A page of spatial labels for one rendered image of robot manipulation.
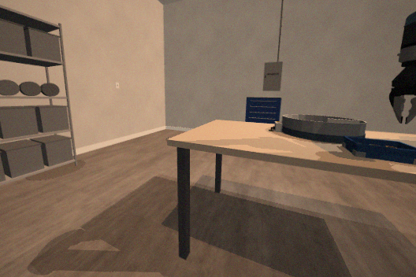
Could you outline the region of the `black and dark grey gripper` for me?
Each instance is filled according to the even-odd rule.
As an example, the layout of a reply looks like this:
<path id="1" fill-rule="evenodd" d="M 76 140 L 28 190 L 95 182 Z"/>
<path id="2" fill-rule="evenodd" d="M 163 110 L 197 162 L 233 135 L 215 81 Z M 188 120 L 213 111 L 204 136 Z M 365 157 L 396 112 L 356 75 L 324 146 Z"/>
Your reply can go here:
<path id="1" fill-rule="evenodd" d="M 415 65 L 416 65 L 416 60 L 404 61 L 402 62 L 401 67 L 415 66 Z M 403 121 L 402 111 L 404 109 L 404 102 L 406 101 L 406 99 L 404 98 L 404 95 L 416 96 L 416 83 L 412 87 L 392 88 L 390 92 L 389 101 L 391 102 L 396 118 L 400 124 Z M 409 122 L 411 122 L 416 116 L 416 97 L 412 98 L 410 100 L 410 103 L 412 104 L 412 107 L 409 110 L 409 115 L 406 117 L 405 124 L 408 124 Z"/>

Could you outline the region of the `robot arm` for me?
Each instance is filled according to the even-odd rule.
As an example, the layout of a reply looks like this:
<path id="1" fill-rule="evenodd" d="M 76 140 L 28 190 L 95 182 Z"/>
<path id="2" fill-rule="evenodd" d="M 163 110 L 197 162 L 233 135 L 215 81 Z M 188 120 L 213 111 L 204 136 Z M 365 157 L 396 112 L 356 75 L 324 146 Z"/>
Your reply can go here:
<path id="1" fill-rule="evenodd" d="M 416 12 L 406 18 L 399 62 L 416 60 Z M 416 65 L 407 66 L 393 81 L 392 87 L 412 87 L 416 83 Z"/>

